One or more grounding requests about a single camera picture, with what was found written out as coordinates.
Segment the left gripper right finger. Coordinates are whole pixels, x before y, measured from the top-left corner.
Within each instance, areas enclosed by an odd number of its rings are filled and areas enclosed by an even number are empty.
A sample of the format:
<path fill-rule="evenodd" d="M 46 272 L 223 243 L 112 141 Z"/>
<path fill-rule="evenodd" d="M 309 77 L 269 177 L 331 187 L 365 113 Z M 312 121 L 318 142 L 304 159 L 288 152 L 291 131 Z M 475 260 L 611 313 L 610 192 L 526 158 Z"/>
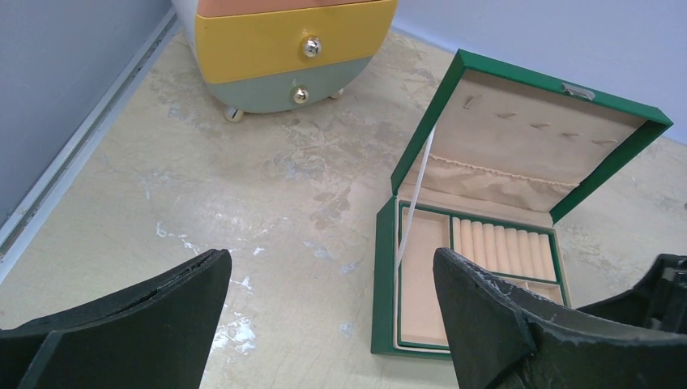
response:
<path fill-rule="evenodd" d="M 447 248 L 433 278 L 461 388 L 683 388 L 686 333 L 557 304 Z"/>

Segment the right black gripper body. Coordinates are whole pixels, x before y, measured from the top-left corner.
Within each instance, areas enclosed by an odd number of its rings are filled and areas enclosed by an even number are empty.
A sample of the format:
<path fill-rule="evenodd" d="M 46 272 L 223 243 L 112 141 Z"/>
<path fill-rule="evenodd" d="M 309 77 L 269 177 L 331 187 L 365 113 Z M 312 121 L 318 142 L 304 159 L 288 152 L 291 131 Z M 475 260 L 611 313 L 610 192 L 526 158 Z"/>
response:
<path fill-rule="evenodd" d="M 686 257 L 660 254 L 633 288 L 577 310 L 630 326 L 685 334 Z"/>

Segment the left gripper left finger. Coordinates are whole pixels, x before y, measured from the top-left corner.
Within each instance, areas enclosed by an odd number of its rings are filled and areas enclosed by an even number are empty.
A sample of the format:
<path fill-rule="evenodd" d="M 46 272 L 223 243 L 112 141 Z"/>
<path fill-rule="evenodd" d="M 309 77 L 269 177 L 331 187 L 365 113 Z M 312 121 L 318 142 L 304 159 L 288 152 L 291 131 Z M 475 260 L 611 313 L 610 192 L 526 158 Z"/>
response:
<path fill-rule="evenodd" d="M 1 333 L 4 388 L 197 388 L 232 272 L 226 249 Z"/>

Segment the green removable jewelry tray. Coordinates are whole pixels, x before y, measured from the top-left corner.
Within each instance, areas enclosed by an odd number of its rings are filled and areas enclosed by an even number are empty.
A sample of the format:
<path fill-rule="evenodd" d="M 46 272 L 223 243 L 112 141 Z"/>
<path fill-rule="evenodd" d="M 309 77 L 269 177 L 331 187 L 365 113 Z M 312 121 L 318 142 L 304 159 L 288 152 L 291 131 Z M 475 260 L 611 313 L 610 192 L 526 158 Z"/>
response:
<path fill-rule="evenodd" d="M 433 256 L 441 247 L 521 288 L 567 305 L 553 232 L 428 207 L 412 210 L 409 203 L 399 205 L 398 217 L 402 258 L 396 280 L 396 348 L 448 352 L 433 280 Z"/>

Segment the green jewelry box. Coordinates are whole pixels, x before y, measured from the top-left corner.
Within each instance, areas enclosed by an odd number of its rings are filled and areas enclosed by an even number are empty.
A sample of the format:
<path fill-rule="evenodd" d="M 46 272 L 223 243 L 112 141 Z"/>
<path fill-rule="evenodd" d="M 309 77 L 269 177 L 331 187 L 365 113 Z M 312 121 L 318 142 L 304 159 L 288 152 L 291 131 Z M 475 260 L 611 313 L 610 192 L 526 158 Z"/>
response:
<path fill-rule="evenodd" d="M 672 125 L 658 108 L 466 50 L 454 56 L 376 216 L 370 350 L 394 346 L 399 205 L 551 231 Z"/>

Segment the round three-drawer jewelry cabinet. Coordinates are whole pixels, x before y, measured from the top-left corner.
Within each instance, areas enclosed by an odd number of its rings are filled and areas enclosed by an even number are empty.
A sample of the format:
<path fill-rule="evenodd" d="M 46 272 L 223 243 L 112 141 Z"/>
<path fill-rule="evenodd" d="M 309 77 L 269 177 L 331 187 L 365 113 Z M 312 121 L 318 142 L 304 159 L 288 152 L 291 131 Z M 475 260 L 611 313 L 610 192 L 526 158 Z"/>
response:
<path fill-rule="evenodd" d="M 339 98 L 382 47 L 397 8 L 395 0 L 172 5 L 229 122 Z"/>

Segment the aluminium rail frame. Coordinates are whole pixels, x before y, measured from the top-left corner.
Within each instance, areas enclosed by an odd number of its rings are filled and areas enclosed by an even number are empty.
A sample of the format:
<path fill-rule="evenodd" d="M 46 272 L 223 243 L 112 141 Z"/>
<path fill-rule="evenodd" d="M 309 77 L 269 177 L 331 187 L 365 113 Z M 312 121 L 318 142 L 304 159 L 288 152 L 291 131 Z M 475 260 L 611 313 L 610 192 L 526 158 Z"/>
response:
<path fill-rule="evenodd" d="M 168 1 L 2 2 L 2 277 L 177 26 Z"/>

